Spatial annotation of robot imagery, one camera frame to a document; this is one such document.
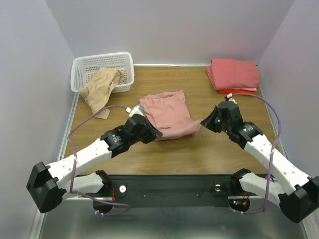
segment gray wall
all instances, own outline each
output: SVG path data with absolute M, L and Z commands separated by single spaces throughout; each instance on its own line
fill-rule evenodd
M 43 0 L 0 8 L 0 238 L 28 238 L 32 166 L 56 160 L 73 94 L 74 59 Z
M 282 121 L 288 159 L 312 177 L 319 175 L 318 12 L 318 0 L 296 0 L 259 64 L 264 97 Z
M 46 0 L 73 54 L 134 63 L 261 59 L 294 0 Z

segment beige cloth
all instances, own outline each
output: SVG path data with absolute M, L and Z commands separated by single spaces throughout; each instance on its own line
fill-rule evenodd
M 110 94 L 117 84 L 124 81 L 124 75 L 116 68 L 100 68 L 98 73 L 84 86 L 79 93 L 95 114 L 109 101 Z M 106 109 L 95 117 L 107 119 L 110 110 Z

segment white laundry basket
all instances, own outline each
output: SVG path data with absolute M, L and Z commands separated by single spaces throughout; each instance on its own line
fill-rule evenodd
M 73 61 L 71 70 L 71 90 L 79 88 L 91 80 L 101 67 L 118 68 L 124 75 L 124 82 L 116 85 L 112 93 L 129 91 L 134 82 L 132 56 L 129 52 L 84 56 Z

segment pink cloth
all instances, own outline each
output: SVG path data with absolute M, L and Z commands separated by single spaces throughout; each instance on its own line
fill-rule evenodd
M 236 88 L 256 91 L 259 86 L 259 70 L 253 61 L 213 59 L 206 70 L 217 91 Z
M 179 138 L 201 128 L 201 120 L 190 118 L 184 91 L 147 95 L 140 103 L 151 124 L 163 133 L 157 140 Z

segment wooden table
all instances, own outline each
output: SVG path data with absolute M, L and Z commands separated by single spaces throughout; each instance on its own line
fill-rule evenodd
M 205 67 L 136 67 L 135 82 L 131 90 L 111 94 L 108 105 L 134 107 L 148 94 L 184 90 L 191 117 L 206 118 L 214 105 L 223 101 L 224 95 L 212 87 Z M 237 96 L 245 121 L 255 123 L 274 140 L 274 132 L 264 103 L 253 97 Z M 72 128 L 92 114 L 91 109 L 79 97 Z M 111 109 L 107 120 L 91 119 L 74 132 L 71 139 L 80 150 L 99 138 L 104 132 L 124 124 L 128 114 L 123 109 Z M 70 145 L 65 156 L 72 154 Z M 255 173 L 266 169 L 254 157 L 230 141 L 225 133 L 213 133 L 206 128 L 179 139 L 137 143 L 128 152 L 112 160 L 96 165 L 85 174 L 104 170 L 108 174 L 232 174 L 241 168 Z

